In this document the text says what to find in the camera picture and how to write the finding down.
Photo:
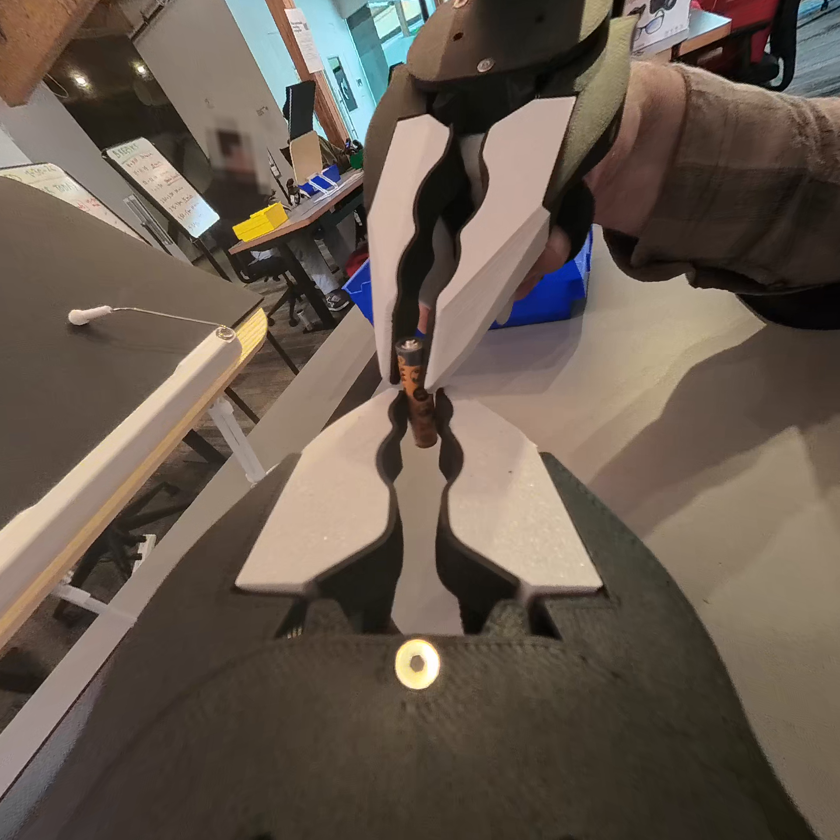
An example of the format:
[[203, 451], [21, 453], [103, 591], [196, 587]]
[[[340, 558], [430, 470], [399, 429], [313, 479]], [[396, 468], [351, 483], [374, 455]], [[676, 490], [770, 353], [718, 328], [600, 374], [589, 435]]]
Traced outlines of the person's right forearm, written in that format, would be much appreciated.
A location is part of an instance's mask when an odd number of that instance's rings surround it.
[[677, 65], [686, 115], [639, 239], [605, 232], [642, 282], [783, 295], [839, 279], [839, 99], [801, 98]]

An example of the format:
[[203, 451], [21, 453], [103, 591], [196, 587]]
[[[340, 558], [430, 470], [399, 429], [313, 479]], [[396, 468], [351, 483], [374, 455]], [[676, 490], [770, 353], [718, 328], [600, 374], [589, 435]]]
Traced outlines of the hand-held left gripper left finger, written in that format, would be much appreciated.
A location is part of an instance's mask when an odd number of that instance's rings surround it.
[[237, 577], [245, 592], [307, 594], [391, 533], [403, 469], [403, 392], [386, 388], [301, 452]]

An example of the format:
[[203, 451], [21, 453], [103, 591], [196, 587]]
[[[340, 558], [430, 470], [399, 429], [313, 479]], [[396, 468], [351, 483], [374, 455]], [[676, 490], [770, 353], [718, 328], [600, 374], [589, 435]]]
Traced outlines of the black wood-rimmed board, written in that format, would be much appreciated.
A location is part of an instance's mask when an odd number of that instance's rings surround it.
[[234, 367], [2, 611], [2, 648], [266, 341], [261, 298], [30, 185], [2, 178], [2, 529], [218, 327]]

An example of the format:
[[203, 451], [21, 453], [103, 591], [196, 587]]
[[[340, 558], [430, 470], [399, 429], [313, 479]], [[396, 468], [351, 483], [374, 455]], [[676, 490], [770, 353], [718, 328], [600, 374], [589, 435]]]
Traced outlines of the blue plastic bin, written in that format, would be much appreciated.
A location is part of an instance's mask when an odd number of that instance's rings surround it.
[[[512, 305], [504, 323], [491, 330], [569, 320], [583, 312], [592, 267], [593, 227], [581, 250], [560, 269], [545, 275], [530, 293]], [[366, 259], [343, 285], [369, 323], [373, 323], [370, 261]]]

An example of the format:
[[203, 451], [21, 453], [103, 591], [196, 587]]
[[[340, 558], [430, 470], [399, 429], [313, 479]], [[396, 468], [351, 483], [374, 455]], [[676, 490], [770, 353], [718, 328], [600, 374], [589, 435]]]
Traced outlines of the yellow bin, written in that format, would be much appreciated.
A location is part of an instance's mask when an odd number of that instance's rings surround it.
[[249, 242], [276, 231], [287, 221], [288, 213], [284, 204], [273, 203], [233, 226], [233, 233], [239, 241]]

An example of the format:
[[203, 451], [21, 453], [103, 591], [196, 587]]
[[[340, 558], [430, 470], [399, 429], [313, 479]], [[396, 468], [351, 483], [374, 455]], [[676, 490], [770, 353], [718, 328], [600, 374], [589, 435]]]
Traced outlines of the person's right hand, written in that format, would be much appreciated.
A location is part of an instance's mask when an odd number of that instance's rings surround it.
[[665, 186], [686, 115], [677, 65], [636, 61], [612, 148], [584, 178], [594, 220], [605, 232], [639, 239]]

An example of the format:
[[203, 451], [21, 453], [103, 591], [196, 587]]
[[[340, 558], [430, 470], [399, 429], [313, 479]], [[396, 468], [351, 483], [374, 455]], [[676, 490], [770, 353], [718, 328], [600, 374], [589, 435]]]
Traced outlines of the whiteboard with green writing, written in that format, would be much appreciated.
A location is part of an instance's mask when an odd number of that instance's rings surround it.
[[105, 206], [89, 190], [56, 164], [29, 163], [3, 166], [1, 167], [1, 176], [32, 186], [42, 193], [52, 195], [100, 219], [102, 222], [122, 231], [126, 235], [130, 235], [144, 242], [144, 238], [131, 228], [131, 226], [127, 225], [120, 216]]
[[103, 156], [189, 238], [204, 236], [220, 221], [204, 196], [150, 140], [118, 143]]

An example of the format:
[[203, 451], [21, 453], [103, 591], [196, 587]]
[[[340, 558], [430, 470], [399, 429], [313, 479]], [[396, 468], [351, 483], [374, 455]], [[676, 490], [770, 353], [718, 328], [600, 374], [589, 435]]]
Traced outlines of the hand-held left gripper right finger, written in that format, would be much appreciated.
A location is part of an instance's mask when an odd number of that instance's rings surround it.
[[483, 403], [438, 393], [438, 576], [460, 600], [598, 592], [602, 578], [536, 444]]

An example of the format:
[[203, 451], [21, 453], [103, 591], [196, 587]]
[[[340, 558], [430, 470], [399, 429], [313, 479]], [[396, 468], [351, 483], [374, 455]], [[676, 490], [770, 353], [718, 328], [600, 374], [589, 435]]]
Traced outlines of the brown battery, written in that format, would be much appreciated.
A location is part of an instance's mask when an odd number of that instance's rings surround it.
[[418, 337], [399, 339], [394, 350], [414, 443], [418, 448], [431, 448], [438, 441], [438, 431], [434, 397], [425, 387], [424, 340]]

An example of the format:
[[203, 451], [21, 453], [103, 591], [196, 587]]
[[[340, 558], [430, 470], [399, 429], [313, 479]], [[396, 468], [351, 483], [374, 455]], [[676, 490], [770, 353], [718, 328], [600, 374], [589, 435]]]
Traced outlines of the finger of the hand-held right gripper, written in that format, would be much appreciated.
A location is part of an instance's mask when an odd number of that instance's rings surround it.
[[375, 348], [395, 383], [396, 342], [418, 328], [421, 290], [431, 298], [424, 331], [426, 388], [449, 387], [474, 346], [474, 269], [445, 213], [471, 201], [454, 128], [433, 116], [396, 122], [367, 207]]
[[547, 244], [543, 204], [575, 99], [537, 98], [493, 125], [480, 150], [486, 194], [460, 231], [454, 275], [437, 296], [426, 387], [442, 387], [509, 303]]

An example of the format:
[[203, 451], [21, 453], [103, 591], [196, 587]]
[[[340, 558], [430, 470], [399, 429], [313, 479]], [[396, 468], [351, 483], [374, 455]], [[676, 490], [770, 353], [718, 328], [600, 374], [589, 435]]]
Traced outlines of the wooden desk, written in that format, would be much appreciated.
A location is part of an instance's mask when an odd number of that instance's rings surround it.
[[288, 239], [294, 235], [305, 235], [307, 241], [314, 242], [317, 235], [335, 229], [362, 204], [363, 184], [362, 170], [342, 174], [341, 181], [325, 193], [322, 200], [310, 199], [291, 210], [288, 220], [277, 229], [248, 242], [237, 242], [227, 252], [231, 265], [237, 269], [244, 267], [243, 259], [252, 250], [276, 249], [295, 289], [316, 313], [318, 328], [334, 328], [337, 323], [333, 313], [327, 307], [320, 289], [291, 251]]

